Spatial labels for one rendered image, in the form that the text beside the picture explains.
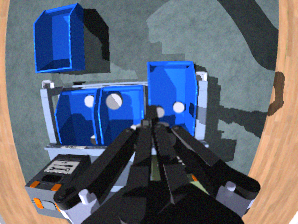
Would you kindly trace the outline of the grey low shelf rack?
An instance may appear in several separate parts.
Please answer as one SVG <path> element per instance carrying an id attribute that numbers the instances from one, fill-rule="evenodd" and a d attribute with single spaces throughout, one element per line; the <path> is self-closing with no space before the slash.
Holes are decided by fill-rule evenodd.
<path id="1" fill-rule="evenodd" d="M 197 102 L 196 102 L 196 117 L 195 117 L 195 134 L 194 137 L 198 139 L 203 145 L 209 147 L 209 145 L 204 140 L 205 136 L 205 124 L 206 124 L 206 109 L 207 109 L 207 73 L 196 72 L 197 81 Z M 98 156 L 108 147 L 108 146 L 61 146 L 55 115 L 52 102 L 52 96 L 59 95 L 61 91 L 65 90 L 79 90 L 79 89 L 94 89 L 101 87 L 110 86 L 130 86 L 130 85 L 143 85 L 144 89 L 144 112 L 146 118 L 146 105 L 149 105 L 149 92 L 148 92 L 148 81 L 139 82 L 119 82 L 119 83 L 102 83 L 102 84 L 87 84 L 87 85 L 75 85 L 75 86 L 62 86 L 55 87 L 55 82 L 47 80 L 42 82 L 43 89 L 40 89 L 42 105 L 44 110 L 45 121 L 47 125 L 47 130 L 50 138 L 50 144 L 44 149 L 48 150 L 50 159 L 56 157 L 58 154 L 69 154 L 69 155 L 90 155 L 91 164 L 98 158 Z M 94 87 L 88 87 L 94 86 Z M 66 88 L 66 89 L 64 89 Z M 60 145 L 60 146 L 59 146 Z M 83 152 L 90 151 L 90 152 Z M 107 198 L 102 204 L 104 204 L 109 198 L 111 198 L 119 189 L 124 187 L 127 183 L 127 178 L 129 174 L 130 165 L 133 164 L 134 155 L 131 157 L 126 168 L 123 170 L 118 181 L 115 183 L 114 187 L 108 194 Z M 101 204 L 101 205 L 102 205 Z"/>

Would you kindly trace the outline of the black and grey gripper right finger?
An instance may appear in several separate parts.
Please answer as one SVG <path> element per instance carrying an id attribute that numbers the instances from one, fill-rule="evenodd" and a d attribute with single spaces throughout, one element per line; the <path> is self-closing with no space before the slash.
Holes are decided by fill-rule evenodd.
<path id="1" fill-rule="evenodd" d="M 156 105 L 151 105 L 151 112 L 160 177 L 166 179 L 176 223 L 198 224 L 202 213 L 177 156 L 210 196 L 242 218 L 261 189 L 259 182 L 228 166 L 183 127 L 159 124 Z"/>

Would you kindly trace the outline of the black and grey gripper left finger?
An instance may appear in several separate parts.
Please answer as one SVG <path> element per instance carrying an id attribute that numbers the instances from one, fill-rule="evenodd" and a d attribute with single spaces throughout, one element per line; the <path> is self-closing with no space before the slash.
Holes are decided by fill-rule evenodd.
<path id="1" fill-rule="evenodd" d="M 135 130 L 124 129 L 81 176 L 56 191 L 54 202 L 68 223 L 81 224 L 100 207 L 135 153 L 119 218 L 121 224 L 146 224 L 152 166 L 151 119 L 151 105 L 146 105 L 146 118 Z"/>

